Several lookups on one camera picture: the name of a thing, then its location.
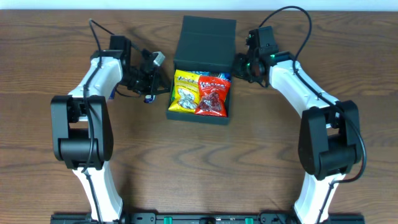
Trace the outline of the dark purple chocolate bar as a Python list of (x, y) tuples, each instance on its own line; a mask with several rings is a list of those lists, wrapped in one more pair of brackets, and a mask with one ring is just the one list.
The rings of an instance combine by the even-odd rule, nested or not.
[(144, 103), (153, 103), (155, 101), (155, 95), (146, 95), (144, 98)]

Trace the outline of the yellow Hacks candy bag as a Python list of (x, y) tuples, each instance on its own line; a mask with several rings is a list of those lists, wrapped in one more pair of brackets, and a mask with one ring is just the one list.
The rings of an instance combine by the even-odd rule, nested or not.
[(174, 75), (174, 99), (169, 111), (179, 113), (194, 113), (199, 102), (199, 75), (183, 70), (176, 70)]

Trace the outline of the dark green box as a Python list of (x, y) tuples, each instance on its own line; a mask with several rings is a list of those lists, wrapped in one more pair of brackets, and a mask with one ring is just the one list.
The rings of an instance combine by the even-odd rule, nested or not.
[(235, 20), (184, 16), (174, 70), (231, 73), (235, 37)]

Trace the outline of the red Hacks candy bag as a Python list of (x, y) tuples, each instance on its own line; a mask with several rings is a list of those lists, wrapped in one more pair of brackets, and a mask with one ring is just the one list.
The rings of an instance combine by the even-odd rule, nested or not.
[(230, 86), (230, 82), (225, 79), (201, 76), (198, 80), (200, 102), (195, 114), (227, 117), (225, 101)]

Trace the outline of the blue Oreo cookie pack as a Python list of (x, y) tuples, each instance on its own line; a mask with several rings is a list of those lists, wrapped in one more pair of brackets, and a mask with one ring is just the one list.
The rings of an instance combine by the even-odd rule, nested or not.
[(194, 73), (197, 75), (208, 76), (208, 77), (217, 77), (220, 79), (224, 79), (227, 81), (231, 81), (231, 74), (230, 73), (223, 73), (223, 72), (204, 72), (204, 71), (190, 71), (190, 73)]

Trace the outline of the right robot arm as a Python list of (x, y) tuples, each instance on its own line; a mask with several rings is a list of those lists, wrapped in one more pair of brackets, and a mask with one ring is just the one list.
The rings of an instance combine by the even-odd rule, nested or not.
[(279, 51), (272, 27), (249, 31), (248, 51), (237, 54), (234, 76), (272, 87), (300, 115), (298, 156), (305, 171), (299, 198), (294, 203), (297, 223), (363, 223), (359, 215), (328, 212), (337, 186), (363, 158), (357, 135), (358, 107), (322, 90), (290, 52)]

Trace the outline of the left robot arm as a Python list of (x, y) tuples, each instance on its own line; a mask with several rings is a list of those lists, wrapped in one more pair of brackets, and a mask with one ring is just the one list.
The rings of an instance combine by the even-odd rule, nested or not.
[(52, 98), (52, 141), (55, 157), (78, 177), (91, 212), (54, 214), (51, 223), (130, 223), (124, 202), (116, 190), (109, 161), (114, 136), (107, 101), (119, 85), (144, 95), (146, 101), (170, 91), (163, 76), (162, 52), (140, 50), (143, 59), (131, 65), (134, 44), (123, 35), (111, 35), (108, 49), (98, 49), (90, 57), (90, 68), (80, 84), (67, 95)]

